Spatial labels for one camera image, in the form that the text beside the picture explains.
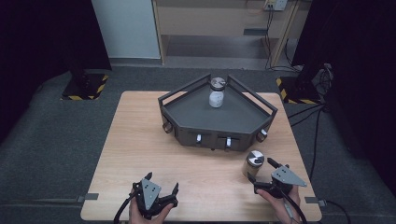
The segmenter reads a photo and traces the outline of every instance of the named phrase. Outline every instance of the metal canister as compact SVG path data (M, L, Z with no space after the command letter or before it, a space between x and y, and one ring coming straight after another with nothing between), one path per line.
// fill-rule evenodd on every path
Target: metal canister
M248 177L248 173L256 176L263 163L264 155L260 151L250 151L247 154L247 158L245 159L244 165L242 167L242 174L246 177Z

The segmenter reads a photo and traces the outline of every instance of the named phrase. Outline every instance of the black curtain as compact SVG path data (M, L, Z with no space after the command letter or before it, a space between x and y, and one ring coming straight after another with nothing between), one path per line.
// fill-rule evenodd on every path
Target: black curtain
M374 6L360 0L313 1L293 59L294 64L332 65L325 100L334 121L349 150L369 159L393 194L396 143L389 130L396 127L395 11L395 1L379 0ZM335 25L329 29L331 16Z
M0 2L0 142L46 80L111 66L90 0Z

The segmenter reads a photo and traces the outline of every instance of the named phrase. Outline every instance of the hexagonal tray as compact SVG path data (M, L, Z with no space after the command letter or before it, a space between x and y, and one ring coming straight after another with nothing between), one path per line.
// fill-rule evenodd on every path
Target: hexagonal tray
M277 109L233 76L227 78L223 105L209 104L211 75L159 98L163 128L183 146L243 151L254 140L263 141ZM269 114L247 97L267 106Z

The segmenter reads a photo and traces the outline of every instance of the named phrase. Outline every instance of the wall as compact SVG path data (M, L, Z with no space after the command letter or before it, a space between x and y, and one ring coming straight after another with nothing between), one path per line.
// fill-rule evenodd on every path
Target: wall
M92 0L109 58L160 59L150 0Z
M266 29L269 14L262 0L160 0L157 6L161 35L242 36L245 28ZM274 13L269 36L284 34L292 6Z

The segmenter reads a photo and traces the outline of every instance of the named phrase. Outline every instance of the gray carpet floor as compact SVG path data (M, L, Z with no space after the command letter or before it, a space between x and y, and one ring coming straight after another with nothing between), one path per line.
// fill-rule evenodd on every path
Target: gray carpet floor
M254 91L277 93L276 77L295 76L244 69L114 67L101 96L94 101L60 100L70 80L68 73L45 82L0 147L0 223L96 223L80 218L80 204L6 202L85 195L124 91L170 91L208 73L218 77L233 74ZM288 115L310 106L285 104ZM308 114L292 118L290 124ZM308 173L316 117L292 128ZM371 163L347 151L329 113L321 113L318 124L318 154L312 179L317 196L341 204L352 223L396 223L395 198ZM321 211L321 223L347 223L337 206L329 204Z

